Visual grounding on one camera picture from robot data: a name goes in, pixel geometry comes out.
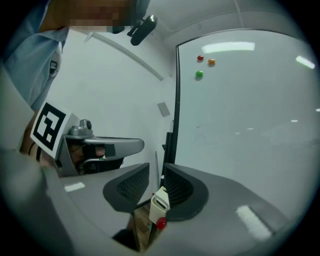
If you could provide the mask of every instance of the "ceiling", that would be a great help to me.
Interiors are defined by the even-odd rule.
[[[189,25],[238,10],[285,13],[273,0],[150,0],[147,14],[158,17],[156,32],[164,41]]]

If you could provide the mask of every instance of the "ceiling light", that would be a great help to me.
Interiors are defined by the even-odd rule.
[[[226,52],[226,51],[254,51],[254,42],[219,42],[207,44],[202,47],[204,54]]]
[[[306,58],[304,58],[304,57],[301,57],[301,56],[298,56],[298,57],[296,57],[296,59],[295,59],[297,62],[299,62],[299,63],[301,63],[301,64],[303,64],[303,65],[305,65],[305,66],[307,66],[308,68],[310,68],[310,69],[314,69],[315,68],[315,64],[314,63],[312,63],[310,60],[308,60],[308,59],[306,59]]]

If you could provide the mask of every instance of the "green magnet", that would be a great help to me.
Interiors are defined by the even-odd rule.
[[[204,76],[204,72],[203,72],[203,71],[197,71],[197,72],[195,73],[195,76],[196,76],[197,78],[202,78],[202,77]]]

